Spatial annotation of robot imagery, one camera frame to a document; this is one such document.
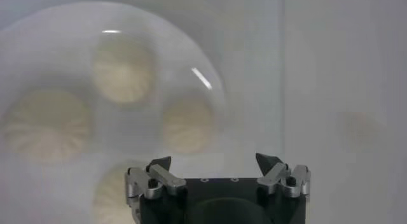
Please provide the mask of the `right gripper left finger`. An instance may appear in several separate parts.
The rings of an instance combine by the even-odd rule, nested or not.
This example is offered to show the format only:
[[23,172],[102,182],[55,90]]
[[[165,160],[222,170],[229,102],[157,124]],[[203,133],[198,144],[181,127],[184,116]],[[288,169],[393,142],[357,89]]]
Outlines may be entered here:
[[166,190],[169,195],[176,196],[186,188],[186,180],[169,172],[171,157],[156,158],[145,168],[129,167],[125,173],[125,198],[131,208],[144,197],[156,200]]

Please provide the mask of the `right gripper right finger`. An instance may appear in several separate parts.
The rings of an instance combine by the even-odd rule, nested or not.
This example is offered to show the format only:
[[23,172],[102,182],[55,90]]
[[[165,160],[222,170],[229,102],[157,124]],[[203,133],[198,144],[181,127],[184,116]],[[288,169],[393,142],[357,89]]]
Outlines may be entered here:
[[310,195],[311,171],[306,165],[296,165],[291,170],[279,157],[262,153],[256,153],[256,161],[262,173],[256,182],[268,195],[278,188],[287,198]]

